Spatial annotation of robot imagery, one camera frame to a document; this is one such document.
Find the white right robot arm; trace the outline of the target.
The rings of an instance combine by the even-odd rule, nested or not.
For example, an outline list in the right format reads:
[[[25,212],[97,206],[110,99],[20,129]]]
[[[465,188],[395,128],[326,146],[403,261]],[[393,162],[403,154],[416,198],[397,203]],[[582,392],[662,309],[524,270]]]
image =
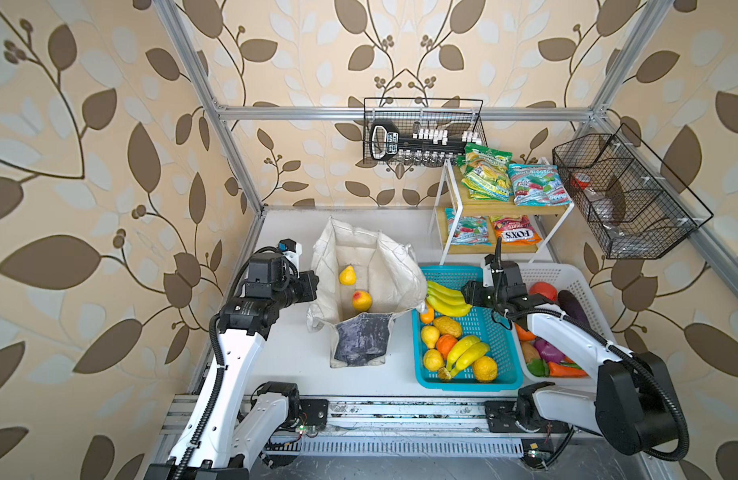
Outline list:
[[[539,382],[519,389],[513,417],[532,432],[553,421],[603,437],[624,455],[645,453],[678,462],[690,449],[687,418],[666,363],[651,352],[616,344],[558,303],[529,292],[519,265],[495,250],[484,259],[483,282],[463,288],[465,301],[500,322],[521,327],[567,354],[595,384],[593,391]]]

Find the yellow red mango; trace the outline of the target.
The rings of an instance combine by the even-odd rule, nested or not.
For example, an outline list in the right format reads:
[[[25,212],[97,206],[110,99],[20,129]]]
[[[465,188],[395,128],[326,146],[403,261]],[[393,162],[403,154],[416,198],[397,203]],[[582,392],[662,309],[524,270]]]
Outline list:
[[[357,312],[367,312],[373,305],[373,297],[363,290],[356,290],[352,296],[352,306]]]

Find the cream Monet print tote bag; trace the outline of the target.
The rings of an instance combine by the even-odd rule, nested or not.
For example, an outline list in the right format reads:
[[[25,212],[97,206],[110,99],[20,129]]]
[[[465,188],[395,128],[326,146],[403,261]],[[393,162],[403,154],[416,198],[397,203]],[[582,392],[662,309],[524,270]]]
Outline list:
[[[357,273],[353,286],[341,285],[338,280],[348,265]],[[341,369],[384,364],[396,320],[425,309],[426,278],[413,247],[383,232],[331,217],[314,245],[311,266],[319,284],[306,325],[312,333],[329,332],[329,366]],[[372,295],[369,311],[353,308],[356,290]]]

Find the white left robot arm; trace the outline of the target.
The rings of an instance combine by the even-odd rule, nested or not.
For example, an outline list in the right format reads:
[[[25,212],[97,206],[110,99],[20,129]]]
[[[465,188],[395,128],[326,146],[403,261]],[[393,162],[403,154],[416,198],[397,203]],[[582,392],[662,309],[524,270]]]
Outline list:
[[[319,278],[302,271],[301,244],[283,239],[262,247],[234,278],[230,296],[209,326],[210,371],[187,426],[166,462],[148,479],[247,479],[272,435],[301,418],[296,384],[262,385],[248,414],[244,394],[253,367],[283,309],[317,298]]]

